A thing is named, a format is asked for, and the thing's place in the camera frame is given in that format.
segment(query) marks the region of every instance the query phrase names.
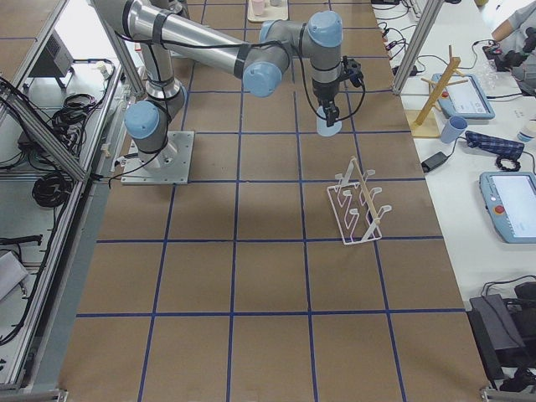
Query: small container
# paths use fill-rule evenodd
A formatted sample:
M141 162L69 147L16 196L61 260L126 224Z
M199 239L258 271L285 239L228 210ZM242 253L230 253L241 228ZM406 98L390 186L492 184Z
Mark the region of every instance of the small container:
M441 142L448 144L456 140L467 129L467 121L463 117L453 116L446 121L440 135Z
M534 137L536 137L536 120L529 120L518 133L518 139L522 142L529 142Z
M251 0L254 15L262 15L265 12L265 0Z

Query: grid floor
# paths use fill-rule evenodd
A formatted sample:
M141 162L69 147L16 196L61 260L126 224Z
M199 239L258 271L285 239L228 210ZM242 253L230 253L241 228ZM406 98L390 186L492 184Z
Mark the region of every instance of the grid floor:
M245 2L190 1L249 41ZM486 384L369 3L343 17L363 109L314 134L295 63L268 99L177 62L195 130L190 183L114 185L60 386L73 401L478 401ZM358 91L338 96L342 113ZM344 246L326 195L351 156L376 170L384 238Z

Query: white table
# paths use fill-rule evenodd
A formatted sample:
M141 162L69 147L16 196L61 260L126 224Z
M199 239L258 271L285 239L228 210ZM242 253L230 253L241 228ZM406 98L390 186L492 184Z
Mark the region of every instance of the white table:
M405 12L402 6L389 11L376 11L378 18L392 18ZM415 23L408 14L402 18L386 21L389 27L405 28ZM414 28L405 29L404 36L410 40ZM435 54L443 59L448 57L448 45L453 45L454 55L461 57L461 66L471 66L474 54L473 42L491 38L491 30L482 21L472 0L461 0L460 4L445 3L435 21L434 27L423 45L420 54ZM391 32L388 39L399 39ZM482 52L482 44L475 46L478 53L477 64L472 70L463 72L475 74L481 81L487 95L506 95L518 92L514 79L508 73L491 73ZM392 60L398 65L401 58ZM402 91L405 109L418 110L426 101L428 86L420 80L434 73L440 73L445 65L432 58L422 59L426 73L410 77ZM494 137L511 140L525 122L536 116L536 99L516 97L508 101L494 101L492 107L496 118L491 121L470 122L469 129ZM435 112L438 126L442 129L446 118ZM449 154L452 144L443 144L437 139L415 139L420 160L425 160L438 151ZM536 142L530 142L526 151L536 153ZM459 141L454 155L442 167L426 175L426 182L434 202L435 211L445 237L446 247L451 257L461 297L469 307L468 300L478 296L487 281L502 281L518 276L536 274L536 245L510 245L499 238L492 221L484 209L484 201L478 187L481 173L497 171L495 157L481 150L469 148ZM530 157L521 158L522 170L532 168ZM513 296L512 286L505 286L501 293Z

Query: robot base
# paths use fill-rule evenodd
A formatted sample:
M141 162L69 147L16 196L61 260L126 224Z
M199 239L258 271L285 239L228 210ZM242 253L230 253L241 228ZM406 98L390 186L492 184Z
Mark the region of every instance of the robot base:
M190 162L192 160L193 131L170 131L167 136L178 149L177 156L173 162L162 169L147 170L144 167L121 178L123 184L188 184L190 173ZM129 153L137 152L137 147L132 142ZM130 172L139 168L142 163L138 158L127 159L124 168L125 172Z

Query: blue joint cap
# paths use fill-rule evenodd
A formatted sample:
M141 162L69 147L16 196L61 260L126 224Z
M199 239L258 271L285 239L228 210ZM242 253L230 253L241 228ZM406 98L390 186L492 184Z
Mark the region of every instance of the blue joint cap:
M160 123L158 108L142 100L126 110L125 126L132 138L143 140L151 136Z
M334 11L314 14L307 23L312 41L324 48L335 48L343 42L343 21Z
M264 98L276 90L282 78L283 74L275 64L257 61L245 69L242 82L244 82L244 88L253 95Z
M266 41L266 37L268 36L268 33L270 32L270 28L276 21L277 20L275 19L273 21L263 22L262 27L260 28L259 42L262 43Z

